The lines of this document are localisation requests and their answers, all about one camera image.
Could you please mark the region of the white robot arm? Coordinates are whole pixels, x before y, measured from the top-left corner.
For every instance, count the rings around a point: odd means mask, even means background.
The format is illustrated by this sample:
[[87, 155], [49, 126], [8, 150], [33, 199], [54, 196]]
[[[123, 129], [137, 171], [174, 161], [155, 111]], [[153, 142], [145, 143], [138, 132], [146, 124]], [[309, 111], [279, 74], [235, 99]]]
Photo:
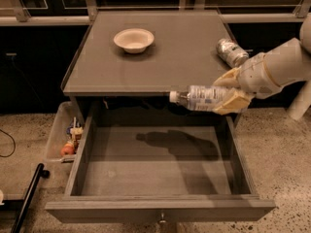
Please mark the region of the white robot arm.
[[229, 92], [213, 109], [219, 115], [246, 109], [253, 98], [266, 99], [297, 82], [305, 85], [287, 113], [295, 120], [311, 106], [311, 16], [300, 27], [299, 38], [261, 52], [232, 68], [214, 81], [215, 86], [228, 86]]

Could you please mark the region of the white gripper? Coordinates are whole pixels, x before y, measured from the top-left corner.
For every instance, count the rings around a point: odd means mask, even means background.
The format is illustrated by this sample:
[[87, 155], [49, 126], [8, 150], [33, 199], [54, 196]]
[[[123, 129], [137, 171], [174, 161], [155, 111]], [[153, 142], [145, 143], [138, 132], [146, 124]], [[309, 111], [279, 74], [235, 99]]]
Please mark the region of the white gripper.
[[213, 86], [231, 88], [212, 109], [218, 115], [239, 114], [246, 110], [254, 97], [265, 99], [282, 91], [267, 68], [263, 52], [248, 59], [240, 68], [235, 67], [213, 82]]

